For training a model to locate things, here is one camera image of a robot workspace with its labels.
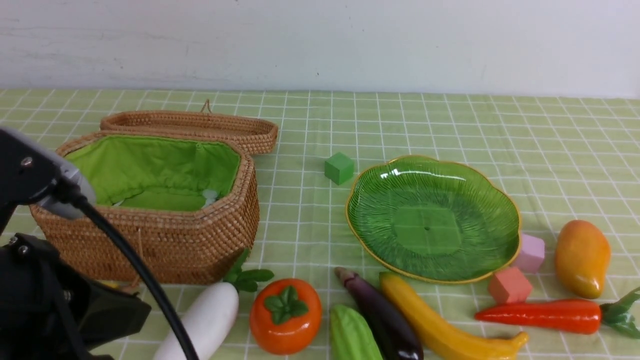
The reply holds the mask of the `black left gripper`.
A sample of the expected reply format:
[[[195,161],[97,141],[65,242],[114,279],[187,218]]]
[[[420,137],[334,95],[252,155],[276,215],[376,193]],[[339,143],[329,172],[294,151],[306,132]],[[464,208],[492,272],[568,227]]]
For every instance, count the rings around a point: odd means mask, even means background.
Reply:
[[[3,360],[109,360],[97,347],[139,333],[151,306],[87,278],[49,242],[16,233],[1,248]]]

